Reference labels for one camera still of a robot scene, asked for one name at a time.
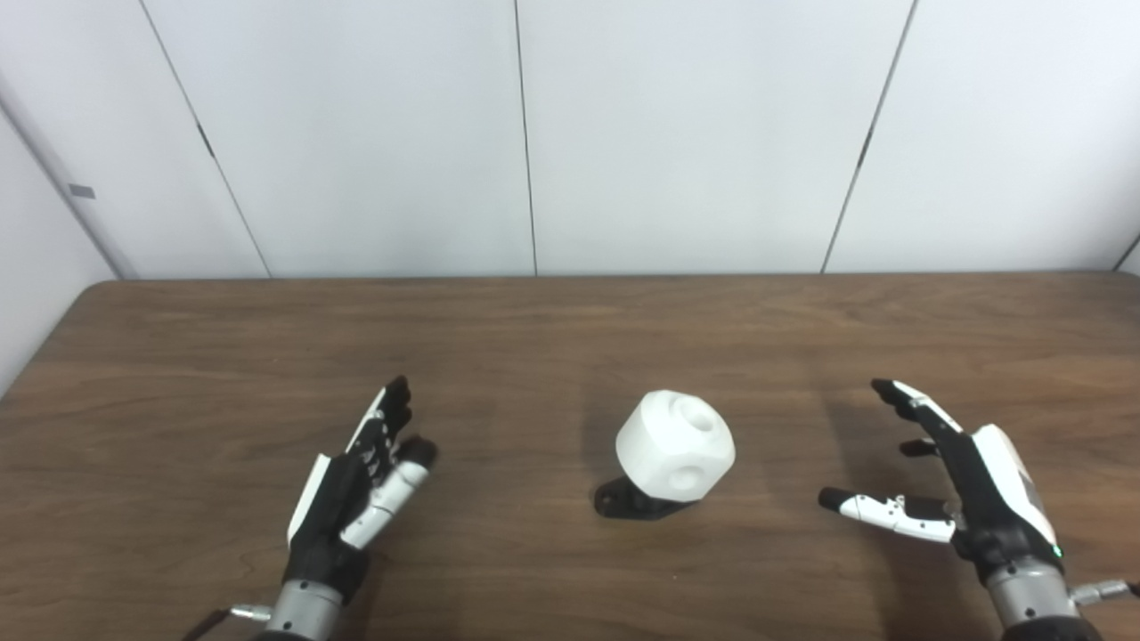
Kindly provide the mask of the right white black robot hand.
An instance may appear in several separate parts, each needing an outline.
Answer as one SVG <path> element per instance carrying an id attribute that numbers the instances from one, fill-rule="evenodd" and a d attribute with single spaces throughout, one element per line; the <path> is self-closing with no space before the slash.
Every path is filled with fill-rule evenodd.
<path id="1" fill-rule="evenodd" d="M 819 505 L 834 514 L 954 547 L 980 581 L 1008 565 L 1043 563 L 1062 573 L 1062 549 L 1021 455 L 997 425 L 966 431 L 923 391 L 876 378 L 872 389 L 899 417 L 921 425 L 925 438 L 899 444 L 909 459 L 935 456 L 956 493 L 953 500 L 871 492 L 819 490 Z"/>

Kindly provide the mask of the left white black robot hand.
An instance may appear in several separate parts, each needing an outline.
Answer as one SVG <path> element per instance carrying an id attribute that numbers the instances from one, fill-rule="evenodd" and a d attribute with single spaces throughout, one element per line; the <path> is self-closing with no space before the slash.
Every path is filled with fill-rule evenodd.
<path id="1" fill-rule="evenodd" d="M 350 605 L 370 571 L 368 547 L 438 459 L 435 443 L 410 435 L 412 387 L 404 375 L 383 386 L 355 427 L 345 451 L 318 455 L 290 518 L 290 559 L 282 581 L 333 589 Z"/>

